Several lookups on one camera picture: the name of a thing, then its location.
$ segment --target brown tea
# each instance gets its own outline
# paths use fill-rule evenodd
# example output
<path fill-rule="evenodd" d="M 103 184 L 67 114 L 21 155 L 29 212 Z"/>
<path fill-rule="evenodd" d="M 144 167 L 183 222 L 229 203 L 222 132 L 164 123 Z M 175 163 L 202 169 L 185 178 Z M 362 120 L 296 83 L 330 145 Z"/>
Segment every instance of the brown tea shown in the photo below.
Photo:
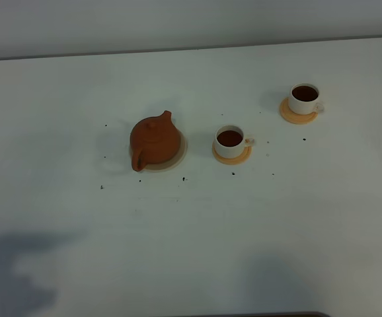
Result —
<path fill-rule="evenodd" d="M 220 133 L 217 136 L 217 140 L 224 147 L 234 147 L 241 143 L 243 136 L 236 131 L 228 130 Z"/>
<path fill-rule="evenodd" d="M 319 96 L 316 89 L 308 86 L 294 88 L 292 95 L 300 101 L 313 101 Z"/>

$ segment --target clay teapot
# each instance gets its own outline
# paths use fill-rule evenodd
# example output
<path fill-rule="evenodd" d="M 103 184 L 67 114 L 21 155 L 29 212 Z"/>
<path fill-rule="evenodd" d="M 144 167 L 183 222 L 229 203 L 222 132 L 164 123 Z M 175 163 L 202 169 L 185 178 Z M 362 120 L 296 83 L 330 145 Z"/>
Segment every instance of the clay teapot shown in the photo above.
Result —
<path fill-rule="evenodd" d="M 170 111 L 145 118 L 132 129 L 130 145 L 132 168 L 139 172 L 147 164 L 160 164 L 173 158 L 180 148 L 180 134 Z"/>

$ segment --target teapot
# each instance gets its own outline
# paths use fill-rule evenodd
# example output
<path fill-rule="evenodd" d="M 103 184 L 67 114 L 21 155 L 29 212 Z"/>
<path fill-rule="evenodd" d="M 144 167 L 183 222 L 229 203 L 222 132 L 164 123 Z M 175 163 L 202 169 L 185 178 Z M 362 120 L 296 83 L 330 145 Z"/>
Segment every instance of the teapot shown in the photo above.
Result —
<path fill-rule="evenodd" d="M 139 172 L 147 164 L 160 164 L 173 158 L 180 148 L 180 134 L 170 111 L 138 122 L 132 129 L 130 145 L 132 168 Z"/>

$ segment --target white teacup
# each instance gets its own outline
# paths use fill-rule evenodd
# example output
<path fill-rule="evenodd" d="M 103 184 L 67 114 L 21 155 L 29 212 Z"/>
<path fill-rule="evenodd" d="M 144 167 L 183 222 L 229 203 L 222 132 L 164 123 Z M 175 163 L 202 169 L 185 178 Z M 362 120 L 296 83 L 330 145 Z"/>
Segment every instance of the white teacup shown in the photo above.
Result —
<path fill-rule="evenodd" d="M 225 131 L 235 131 L 238 132 L 241 136 L 241 142 L 234 145 L 234 146 L 225 146 L 221 144 L 217 137 Z M 223 127 L 219 128 L 215 133 L 215 150 L 218 155 L 225 159 L 234 159 L 235 157 L 238 157 L 241 155 L 241 153 L 244 151 L 246 147 L 252 147 L 256 144 L 256 141 L 254 140 L 254 137 L 251 135 L 245 135 L 243 130 L 240 127 L 237 127 L 236 125 L 224 125 Z"/>
<path fill-rule="evenodd" d="M 294 96 L 294 94 L 296 94 L 296 93 L 293 94 L 293 91 L 296 88 L 299 88 L 301 90 L 301 89 L 303 89 L 303 87 L 308 87 L 307 88 L 308 91 L 306 92 L 306 96 L 310 97 L 310 98 L 301 98 L 304 100 L 299 100 L 298 98 L 296 98 Z M 310 94 L 309 93 L 311 91 L 310 88 L 314 89 L 316 91 L 316 94 L 315 93 Z M 321 102 L 320 97 L 321 97 L 320 91 L 315 85 L 298 84 L 298 85 L 293 86 L 291 88 L 291 91 L 289 92 L 288 106 L 289 106 L 289 109 L 291 109 L 291 111 L 296 113 L 296 114 L 303 114 L 304 115 L 304 114 L 311 114 L 312 112 L 321 113 L 321 112 L 324 112 L 325 105 L 323 102 Z"/>

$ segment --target saucer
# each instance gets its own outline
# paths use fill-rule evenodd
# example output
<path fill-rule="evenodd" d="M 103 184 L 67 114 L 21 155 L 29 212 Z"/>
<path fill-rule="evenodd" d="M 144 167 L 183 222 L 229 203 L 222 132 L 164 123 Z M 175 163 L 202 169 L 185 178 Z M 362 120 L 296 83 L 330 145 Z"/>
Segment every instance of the saucer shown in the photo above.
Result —
<path fill-rule="evenodd" d="M 171 170 L 172 168 L 179 165 L 185 157 L 186 150 L 188 149 L 188 144 L 186 142 L 185 136 L 179 131 L 180 134 L 180 147 L 178 152 L 170 160 L 160 163 L 160 164 L 147 164 L 143 170 L 148 170 L 149 172 L 164 172 L 166 170 Z"/>
<path fill-rule="evenodd" d="M 288 106 L 288 97 L 281 102 L 279 112 L 283 119 L 294 124 L 308 124 L 317 118 L 317 112 L 312 112 L 310 114 L 304 115 L 292 112 Z"/>
<path fill-rule="evenodd" d="M 229 159 L 218 155 L 218 153 L 215 150 L 215 143 L 213 143 L 213 145 L 211 146 L 211 150 L 213 151 L 213 156 L 215 157 L 215 159 L 218 160 L 220 163 L 228 165 L 237 165 L 240 163 L 244 163 L 251 155 L 251 148 L 252 147 L 246 147 L 239 156 Z"/>

